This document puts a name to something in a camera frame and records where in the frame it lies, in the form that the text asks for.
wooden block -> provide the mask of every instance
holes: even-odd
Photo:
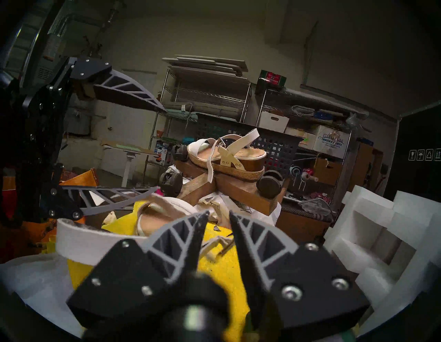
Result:
[[[178,198],[194,206],[198,204],[200,198],[211,194],[214,191],[216,191],[216,183],[209,183],[208,174],[203,173],[188,183],[185,183],[182,186]]]
[[[182,171],[191,177],[198,177],[202,173],[208,173],[207,170],[196,166],[191,161],[176,161],[175,166],[179,171]],[[259,194],[255,182],[245,182],[243,180],[239,180],[232,176],[218,172],[214,174],[214,179],[216,182],[216,187],[220,192],[224,193],[232,199],[235,199],[236,201],[239,201],[249,206],[250,208],[260,211],[262,214],[265,215],[270,215],[276,208],[277,203],[282,202],[283,196],[285,195],[286,189],[289,184],[289,178],[287,178],[283,183],[280,194],[273,199],[268,199],[262,197]]]
[[[204,173],[208,173],[207,170],[197,167],[195,164],[193,164],[191,161],[187,160],[186,162],[180,162],[179,160],[175,161],[176,168],[185,173],[186,175],[189,175],[190,177],[196,178],[197,176],[200,176]]]

caster wheel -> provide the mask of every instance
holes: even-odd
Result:
[[[161,191],[168,197],[177,197],[182,189],[182,175],[180,173],[163,173],[159,177]]]
[[[266,198],[276,197],[282,189],[283,177],[275,170],[268,170],[260,177],[256,187],[260,194]]]
[[[173,160],[184,162],[187,160],[188,152],[186,145],[174,145],[172,147]]]

white strap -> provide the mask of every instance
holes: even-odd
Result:
[[[91,230],[71,220],[59,218],[55,249],[65,258],[95,266],[114,244],[123,239],[133,239],[142,245],[147,237]]]
[[[208,139],[199,139],[198,141],[195,141],[187,146],[187,151],[189,154],[191,154],[194,157],[198,157],[199,150],[201,149],[202,145],[208,142],[208,146],[214,145],[216,142],[213,138]]]
[[[222,146],[218,147],[217,151],[220,154],[220,165],[225,164],[226,167],[231,167],[231,163],[236,167],[236,169],[245,171],[244,166],[241,162],[235,157],[235,154],[243,149],[245,146],[250,146],[250,144],[259,137],[259,132],[257,128],[253,129],[247,135],[243,137],[237,134],[227,134],[223,137],[219,138],[211,147],[210,156],[207,159],[207,169],[208,169],[208,182],[211,183],[214,177],[213,166],[211,165],[211,158],[213,157],[216,146],[220,141],[224,139],[234,139],[235,142],[231,143],[227,148]]]
[[[249,146],[259,136],[260,136],[260,134],[257,131],[257,128],[255,128],[251,132],[249,132],[247,135],[244,135],[243,137],[240,137],[240,139],[237,139],[235,142],[231,143],[230,146],[227,147],[227,150],[234,156],[237,152],[239,152],[245,146]]]

pipe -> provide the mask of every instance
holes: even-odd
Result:
[[[93,19],[93,18],[85,17],[83,15],[76,14],[76,13],[70,13],[68,15],[65,15],[60,20],[60,22],[58,23],[58,25],[55,28],[55,32],[54,33],[58,37],[61,37],[63,35],[64,31],[66,30],[66,27],[68,26],[68,24],[72,20],[77,21],[79,23],[96,26],[96,27],[101,27],[102,26],[100,20],[96,20],[96,19]]]

white door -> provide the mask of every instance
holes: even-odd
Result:
[[[153,93],[156,74],[140,71],[124,71],[123,73],[133,78],[148,91]],[[150,132],[145,134],[144,131],[147,124],[154,120],[154,112],[109,103],[106,116],[107,126],[112,128],[112,130],[105,129],[102,135],[103,139],[133,144],[144,148],[148,147]],[[136,156],[131,163],[128,179],[132,179],[135,166],[141,162],[143,164],[146,157],[147,155],[145,154]],[[122,177],[126,161],[126,152],[122,150],[108,149],[104,151],[100,168]]]

